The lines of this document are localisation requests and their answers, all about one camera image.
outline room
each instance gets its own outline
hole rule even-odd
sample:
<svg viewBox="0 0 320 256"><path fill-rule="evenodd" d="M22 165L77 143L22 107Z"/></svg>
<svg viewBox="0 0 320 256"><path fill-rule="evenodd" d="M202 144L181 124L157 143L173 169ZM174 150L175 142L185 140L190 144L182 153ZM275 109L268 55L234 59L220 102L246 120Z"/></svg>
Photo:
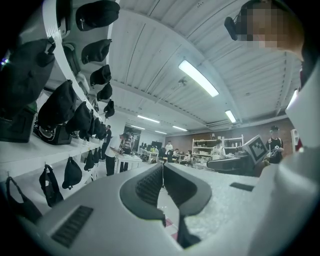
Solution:
<svg viewBox="0 0 320 256"><path fill-rule="evenodd" d="M303 8L21 7L1 47L5 232L52 255L309 248L298 238L319 208L320 61Z"/></svg>

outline white shelf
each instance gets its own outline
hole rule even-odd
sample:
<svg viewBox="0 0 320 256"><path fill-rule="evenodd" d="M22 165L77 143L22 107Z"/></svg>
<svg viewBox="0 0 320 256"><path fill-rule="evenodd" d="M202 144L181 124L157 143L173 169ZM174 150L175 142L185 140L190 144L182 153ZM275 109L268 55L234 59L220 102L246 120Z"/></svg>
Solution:
<svg viewBox="0 0 320 256"><path fill-rule="evenodd" d="M193 155L195 155L195 156L205 156L205 157L210 157L210 155L209 154L196 154L196 153L193 153Z"/></svg>
<svg viewBox="0 0 320 256"><path fill-rule="evenodd" d="M212 150L214 147L203 147L203 146L194 146L194 149L205 149L205 150Z"/></svg>
<svg viewBox="0 0 320 256"><path fill-rule="evenodd" d="M242 137L240 138L225 138L225 141L242 141Z"/></svg>
<svg viewBox="0 0 320 256"><path fill-rule="evenodd" d="M74 138L69 145L50 145L34 134L28 143L1 141L0 148L4 150L0 154L0 182L6 180L7 171L17 177L98 147L99 144Z"/></svg>
<svg viewBox="0 0 320 256"><path fill-rule="evenodd" d="M45 32L48 38L52 37L55 42L55 49L53 51L55 60L59 65L65 79L72 81L72 87L82 102L86 102L86 106L89 110L93 110L93 115L102 121L102 118L98 115L91 103L88 101L84 94L84 91L79 86L76 78L69 66L66 58L63 46L60 30L58 30L57 14L56 14L56 0L46 0L42 4L42 17Z"/></svg>
<svg viewBox="0 0 320 256"><path fill-rule="evenodd" d="M216 142L216 139L208 139L208 140L194 140L193 142Z"/></svg>

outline wall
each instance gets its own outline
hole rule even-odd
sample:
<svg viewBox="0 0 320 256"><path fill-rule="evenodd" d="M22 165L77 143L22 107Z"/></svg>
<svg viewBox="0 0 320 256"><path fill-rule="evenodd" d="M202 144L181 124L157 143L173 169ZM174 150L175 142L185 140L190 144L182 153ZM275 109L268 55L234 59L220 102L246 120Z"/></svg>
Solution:
<svg viewBox="0 0 320 256"><path fill-rule="evenodd" d="M105 120L104 114L101 115L102 120ZM103 123L107 126L111 126L112 136L120 135L124 133L126 122L128 117L125 114L116 112L113 116L109 117Z"/></svg>
<svg viewBox="0 0 320 256"><path fill-rule="evenodd" d="M192 141L194 140L210 140L210 135L212 133L217 136L224 136L225 138L237 138L244 136L244 142L249 141L256 135L261 135L262 140L267 142L267 140L271 137L270 136L270 128L271 126L278 126L279 137L282 139L284 144L284 153L283 156L287 156L292 154L292 140L291 140L291 133L290 131L294 129L293 124L290 122L288 118L283 120L278 120L275 122L270 122L262 125L251 126L246 128L238 128L233 130L226 130L226 131L215 131L215 132L208 132L208 133L198 133L198 134L191 134L191 135L183 135L183 136L169 136L165 138L165 144L168 141L171 141L173 148L178 148L180 151L186 152L187 150L192 150Z"/></svg>
<svg viewBox="0 0 320 256"><path fill-rule="evenodd" d="M147 145L151 145L152 142L161 142L162 147L164 147L165 138L166 138L165 136L143 130L141 131L139 145L141 145L141 143L146 143Z"/></svg>

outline white t-shirt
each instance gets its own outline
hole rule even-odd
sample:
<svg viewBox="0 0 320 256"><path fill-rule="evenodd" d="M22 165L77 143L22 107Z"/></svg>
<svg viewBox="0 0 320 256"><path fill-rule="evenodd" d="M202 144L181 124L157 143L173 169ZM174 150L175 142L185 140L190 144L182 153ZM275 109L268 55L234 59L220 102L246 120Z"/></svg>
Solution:
<svg viewBox="0 0 320 256"><path fill-rule="evenodd" d="M167 155L168 154L168 151L169 150L173 150L174 149L174 147L172 146L172 144L167 144L167 145L165 145L165 154Z"/></svg>
<svg viewBox="0 0 320 256"><path fill-rule="evenodd" d="M113 136L110 139L109 145L105 150L105 154L110 158L114 158L116 156L116 152L111 150L111 148L118 150L120 143L121 143L121 139L120 139L119 135Z"/></svg>
<svg viewBox="0 0 320 256"><path fill-rule="evenodd" d="M219 155L220 157L225 157L226 156L226 151L224 147L217 148L217 146L214 146L213 149L211 150L211 156L212 155Z"/></svg>

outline fluorescent light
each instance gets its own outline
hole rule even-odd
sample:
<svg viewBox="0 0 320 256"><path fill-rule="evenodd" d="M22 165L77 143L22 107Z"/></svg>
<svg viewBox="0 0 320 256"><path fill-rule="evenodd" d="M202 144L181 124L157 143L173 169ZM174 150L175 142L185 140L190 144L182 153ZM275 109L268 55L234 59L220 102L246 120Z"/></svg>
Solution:
<svg viewBox="0 0 320 256"><path fill-rule="evenodd" d="M141 127L134 126L134 125L131 125L131 126L134 127L134 128L138 128L138 129L141 129L141 130L145 130L145 128L141 128Z"/></svg>
<svg viewBox="0 0 320 256"><path fill-rule="evenodd" d="M236 119L235 119L234 115L232 114L231 110L227 110L225 113L232 123L236 122Z"/></svg>
<svg viewBox="0 0 320 256"><path fill-rule="evenodd" d="M182 130L182 131L185 131L185 132L187 132L188 130L186 130L186 129L183 129L183 128L180 128L180 127L177 127L177 126L172 126L173 128L176 128L176 129L179 129L179 130Z"/></svg>
<svg viewBox="0 0 320 256"><path fill-rule="evenodd" d="M158 130L155 130L156 133L160 133L160 134L166 134L165 132L162 132L162 131L158 131Z"/></svg>
<svg viewBox="0 0 320 256"><path fill-rule="evenodd" d="M141 115L138 115L138 118L142 118L142 119L145 119L145 120L149 120L149 121L151 121L151 122L155 122L155 123L160 123L159 121L157 121L157 120L153 120L153 119L151 119L151 118L148 118L148 117L144 117L144 116L141 116Z"/></svg>
<svg viewBox="0 0 320 256"><path fill-rule="evenodd" d="M184 60L179 65L184 73L195 80L203 89L205 89L212 97L217 96L219 92L216 88L201 74L194 66L192 66L188 61Z"/></svg>
<svg viewBox="0 0 320 256"><path fill-rule="evenodd" d="M291 105L292 103L294 103L294 101L296 100L297 96L298 96L298 90L296 89L296 90L294 90L294 92L293 92L293 95L292 95L292 98L291 98L291 100L290 100L290 102L289 102L289 105L286 107L287 109L290 107L290 105Z"/></svg>

